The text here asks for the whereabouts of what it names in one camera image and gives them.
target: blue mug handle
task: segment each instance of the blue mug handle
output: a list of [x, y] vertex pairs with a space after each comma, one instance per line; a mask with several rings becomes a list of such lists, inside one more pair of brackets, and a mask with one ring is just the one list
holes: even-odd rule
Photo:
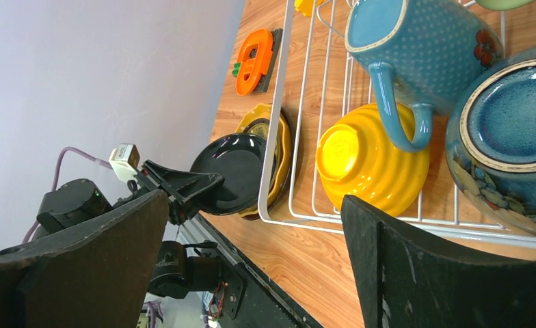
[[394, 68], [391, 64], [375, 62], [368, 66], [368, 73], [373, 81], [381, 121], [391, 142], [406, 152], [418, 152], [427, 147], [433, 129], [433, 105], [420, 103], [409, 106], [415, 116], [415, 136], [410, 141], [403, 131], [397, 111], [393, 90]]

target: yellow object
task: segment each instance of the yellow object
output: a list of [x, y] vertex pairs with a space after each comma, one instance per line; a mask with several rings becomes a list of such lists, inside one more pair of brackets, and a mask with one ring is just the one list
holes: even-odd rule
[[[317, 6], [321, 5], [324, 0], [317, 0]], [[297, 12], [302, 13], [306, 17], [312, 16], [312, 7], [314, 5], [314, 0], [295, 0], [294, 7]]]
[[[415, 130], [413, 113], [398, 104], [405, 134]], [[404, 152], [389, 140], [377, 104], [355, 109], [321, 137], [316, 155], [326, 195], [336, 208], [356, 195], [389, 215], [400, 215], [417, 198], [429, 171], [429, 148]]]
[[[253, 110], [246, 114], [240, 124], [238, 125], [236, 132], [240, 133], [252, 133], [267, 138], [268, 124], [270, 123], [270, 114], [272, 111], [272, 105], [258, 104]], [[271, 208], [278, 200], [279, 196], [283, 192], [286, 180], [290, 176], [291, 159], [292, 159], [292, 128], [284, 118], [283, 109], [280, 113], [280, 121], [278, 125], [278, 142], [274, 151], [276, 158], [275, 165], [276, 172], [270, 182], [270, 192], [268, 193], [268, 208]], [[253, 206], [241, 211], [240, 216], [249, 219], [256, 219], [258, 216], [258, 208]]]

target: white wire dish rack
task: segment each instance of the white wire dish rack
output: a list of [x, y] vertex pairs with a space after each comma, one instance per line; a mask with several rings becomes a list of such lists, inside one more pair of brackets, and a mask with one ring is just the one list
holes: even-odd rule
[[[348, 5], [350, 7], [353, 5], [350, 1], [351, 0], [346, 0], [346, 4], [344, 3], [344, 1], [341, 1], [341, 3], [339, 3], [338, 5]], [[474, 4], [475, 4], [475, 1], [469, 1], [467, 3], [464, 3], [464, 6], [469, 7]], [[320, 13], [321, 8], [323, 8], [324, 6], [328, 6], [328, 5], [331, 6], [330, 7], [330, 12], [331, 12], [330, 23], [326, 22], [321, 17], [321, 13]], [[308, 41], [306, 45], [306, 58], [304, 62], [304, 71], [303, 71], [303, 76], [302, 76], [303, 79], [302, 79], [302, 85], [301, 85], [301, 91], [300, 91], [298, 121], [297, 121], [297, 126], [296, 126], [295, 140], [299, 140], [300, 130], [302, 127], [304, 94], [305, 94], [306, 82], [307, 82], [307, 76], [308, 76], [308, 67], [310, 63], [310, 50], [312, 46], [312, 34], [313, 34], [315, 17], [318, 17], [318, 19], [329, 28], [326, 56], [325, 56], [325, 67], [324, 67], [324, 73], [323, 73], [323, 86], [322, 86], [322, 97], [321, 97], [317, 140], [319, 140], [321, 137], [322, 127], [323, 127], [323, 114], [325, 111], [325, 95], [326, 95], [326, 90], [327, 90], [327, 77], [328, 77], [328, 68], [329, 68], [332, 38], [339, 38], [339, 37], [343, 38], [343, 34], [335, 30], [332, 27], [334, 26], [334, 15], [335, 15], [336, 6], [337, 6], [336, 0], [327, 0], [317, 7], [317, 0], [314, 0], [314, 9], [312, 12], [312, 16], [310, 17], [310, 28], [308, 32]], [[289, 48], [290, 48], [290, 41], [291, 41], [291, 30], [293, 28], [292, 17], [294, 13], [295, 13], [294, 0], [288, 0], [287, 5], [286, 5], [286, 13], [284, 15], [282, 46], [280, 49], [280, 58], [278, 60], [276, 86], [274, 88], [274, 95], [273, 95], [273, 102], [272, 102], [273, 107], [272, 107], [272, 112], [271, 112], [271, 122], [278, 122], [279, 117], [280, 117], [280, 108], [281, 108], [280, 106], [282, 104], [282, 95], [284, 91], [284, 79], [286, 76], [286, 67], [288, 64], [288, 55], [289, 55]], [[501, 40], [504, 46], [505, 46], [505, 41], [506, 41], [505, 23], [506, 23], [505, 12], [500, 12]], [[353, 67], [354, 66], [355, 66], [355, 62], [353, 61], [353, 58], [350, 56], [350, 54], [347, 53], [346, 65], [345, 65], [344, 97], [343, 97], [342, 113], [340, 113], [341, 115], [345, 115], [350, 110], [351, 91], [353, 89], [352, 84], [353, 84]], [[368, 88], [368, 101], [369, 102], [371, 101], [370, 78], [369, 78], [369, 88]], [[277, 127], [278, 127], [277, 124], [270, 124], [268, 138], [267, 138], [267, 150], [266, 150], [265, 159], [273, 158], [274, 150], [276, 146], [276, 139], [278, 138]], [[299, 161], [298, 154], [299, 154], [299, 143], [297, 142], [295, 143], [295, 148], [294, 148], [294, 154], [293, 154], [293, 160], [292, 160], [292, 172], [296, 172], [297, 170], [298, 161]], [[291, 216], [294, 219], [277, 220], [277, 219], [272, 218], [270, 214], [268, 213], [268, 202], [267, 202], [269, 188], [270, 188], [272, 165], [273, 165], [273, 161], [268, 161], [268, 160], [264, 161], [262, 180], [260, 183], [260, 193], [258, 197], [258, 212], [260, 214], [260, 218], [264, 222], [278, 224], [282, 226], [284, 225], [284, 226], [291, 226], [291, 227], [296, 227], [296, 228], [319, 230], [322, 232], [331, 232], [331, 233], [337, 233], [337, 234], [343, 233], [342, 228], [340, 226], [342, 224], [340, 220], [340, 212], [338, 210], [336, 210], [335, 208], [331, 208], [330, 213], [322, 213], [317, 210], [316, 202], [315, 202], [315, 198], [317, 196], [317, 183], [318, 183], [316, 166], [314, 168], [314, 174], [313, 174], [313, 179], [312, 179], [312, 197], [311, 198], [312, 198], [313, 214], [311, 215], [301, 214], [301, 213], [298, 213], [294, 209], [293, 197], [295, 193], [293, 191], [295, 189], [297, 181], [295, 179], [295, 175], [293, 174], [291, 177], [291, 183], [290, 183], [288, 208], [289, 208]], [[423, 193], [420, 193], [418, 197], [417, 216], [416, 217], [399, 217], [399, 219], [403, 221], [407, 221], [413, 226], [422, 228], [428, 232], [431, 232], [441, 237], [453, 237], [453, 238], [469, 239], [469, 240], [474, 240], [474, 241], [483, 241], [483, 242], [488, 242], [488, 243], [498, 243], [498, 244], [536, 248], [536, 236], [522, 236], [522, 235], [510, 234], [507, 229], [503, 228], [501, 225], [498, 225], [498, 224], [477, 223], [477, 222], [460, 220], [459, 219], [459, 189], [453, 183], [451, 185], [451, 188], [454, 188], [453, 220], [429, 219], [429, 218], [423, 217]], [[319, 226], [307, 224], [307, 223], [316, 222], [316, 221], [337, 223], [339, 226], [338, 228], [322, 228]]]

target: gray wall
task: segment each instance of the gray wall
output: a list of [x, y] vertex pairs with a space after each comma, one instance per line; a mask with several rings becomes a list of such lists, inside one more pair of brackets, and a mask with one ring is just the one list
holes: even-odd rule
[[[209, 140], [244, 0], [0, 1], [0, 249], [20, 243], [59, 151], [120, 142], [187, 169]], [[126, 188], [74, 154], [61, 183]]]

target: wooden table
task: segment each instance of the wooden table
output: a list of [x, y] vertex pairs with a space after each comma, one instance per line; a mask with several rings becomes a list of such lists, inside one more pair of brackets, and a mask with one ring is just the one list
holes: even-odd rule
[[[211, 140], [235, 132], [242, 116], [256, 104], [271, 103], [276, 72], [267, 93], [244, 97], [236, 95], [235, 79], [230, 72], [231, 65], [236, 62], [239, 47], [250, 32], [260, 28], [270, 30], [283, 26], [284, 2], [281, 0], [247, 1], [230, 67], [226, 68], [226, 83]], [[344, 31], [349, 11], [344, 1], [338, 0], [337, 2], [334, 26], [339, 31]], [[499, 12], [487, 11], [477, 5], [472, 6], [471, 9], [500, 33]], [[536, 1], [507, 12], [506, 15], [507, 54], [535, 46]], [[330, 6], [323, 10], [323, 16], [330, 17]], [[294, 122], [296, 122], [299, 107], [309, 25], [310, 18], [296, 13], [293, 18], [289, 62], [282, 99], [283, 107], [290, 113]], [[317, 20], [314, 24], [301, 126], [302, 160], [293, 202], [295, 211], [306, 214], [312, 214], [310, 194], [327, 39], [327, 28]], [[343, 101], [346, 50], [344, 41], [338, 36], [334, 36], [332, 42], [323, 128], [328, 128], [340, 118]], [[367, 102], [369, 86], [369, 80], [365, 78], [360, 67], [354, 67], [353, 75], [354, 81], [361, 82], [353, 82], [352, 109]], [[423, 216], [426, 218], [453, 218], [453, 181], [444, 160], [445, 126], [446, 118], [435, 119], [431, 140], [431, 166], [423, 189]], [[317, 208], [330, 212], [332, 205], [319, 183], [317, 187]], [[290, 217], [287, 200], [288, 197], [285, 195], [270, 215], [277, 219]], [[414, 203], [403, 215], [416, 216], [416, 213], [417, 204]], [[324, 327], [364, 326], [343, 235], [283, 227], [262, 221], [245, 221], [237, 215], [227, 217], [207, 215], [206, 217]], [[460, 196], [460, 219], [489, 221], [463, 196]], [[496, 254], [536, 259], [536, 250], [532, 249], [455, 241]]]

